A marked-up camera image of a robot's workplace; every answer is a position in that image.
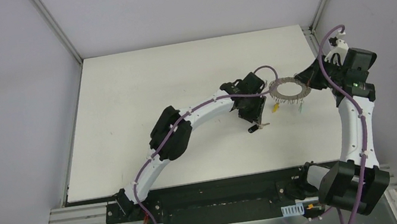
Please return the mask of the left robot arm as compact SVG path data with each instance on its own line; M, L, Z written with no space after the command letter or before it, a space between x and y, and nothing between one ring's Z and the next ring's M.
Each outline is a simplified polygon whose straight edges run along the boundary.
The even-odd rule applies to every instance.
M115 195L119 215L130 222L140 218L141 202L155 180L165 166L184 154L192 133L199 126L232 111L254 125L261 124L267 95L265 87L266 83L250 72L241 80L223 83L211 96L194 106L165 108L150 133L146 161L136 177Z

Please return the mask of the black-headed key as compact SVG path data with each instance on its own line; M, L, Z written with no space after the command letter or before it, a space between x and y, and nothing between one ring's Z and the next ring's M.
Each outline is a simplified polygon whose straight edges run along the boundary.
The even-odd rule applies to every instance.
M256 132L257 130L263 129L265 126L268 126L268 125L270 125L269 122L264 123L264 124L254 124L252 127L250 127L248 129L248 132L252 134L252 133Z

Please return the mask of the metal disc with keyrings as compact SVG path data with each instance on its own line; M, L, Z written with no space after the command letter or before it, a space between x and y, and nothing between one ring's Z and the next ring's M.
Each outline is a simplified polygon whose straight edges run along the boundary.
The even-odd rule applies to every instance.
M311 88L294 77L273 80L269 84L269 89L270 96L277 105L300 103L311 93Z

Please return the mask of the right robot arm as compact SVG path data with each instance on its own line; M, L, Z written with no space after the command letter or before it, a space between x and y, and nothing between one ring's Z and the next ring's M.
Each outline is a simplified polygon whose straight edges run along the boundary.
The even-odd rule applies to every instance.
M339 160L331 168L308 163L306 174L297 180L297 190L306 197L317 191L322 204L348 211L355 207L357 214L366 216L390 183L374 152L371 117L376 92L366 82L377 55L350 48L337 58L339 64L325 57L316 60L294 77L312 89L331 89L342 125Z

